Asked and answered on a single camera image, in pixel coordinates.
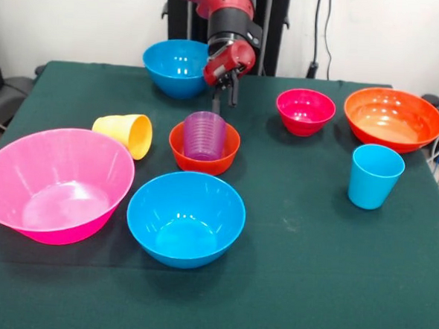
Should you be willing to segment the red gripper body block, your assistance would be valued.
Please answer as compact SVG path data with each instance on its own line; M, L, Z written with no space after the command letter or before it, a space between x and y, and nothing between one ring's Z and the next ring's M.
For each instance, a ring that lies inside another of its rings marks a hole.
M254 67L256 56L253 47L242 40L236 40L212 56L203 70L203 77L209 86L229 86Z

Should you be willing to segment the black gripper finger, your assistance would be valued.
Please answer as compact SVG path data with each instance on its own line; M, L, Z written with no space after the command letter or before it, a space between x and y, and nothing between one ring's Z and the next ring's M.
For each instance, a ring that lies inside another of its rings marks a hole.
M220 96L221 96L221 87L216 86L213 91L213 97L211 98L212 102L212 112L214 112L216 115L220 113Z
M229 86L229 98L228 105L230 107L237 106L237 99L239 93L239 77L237 76L237 72L230 73L230 86Z

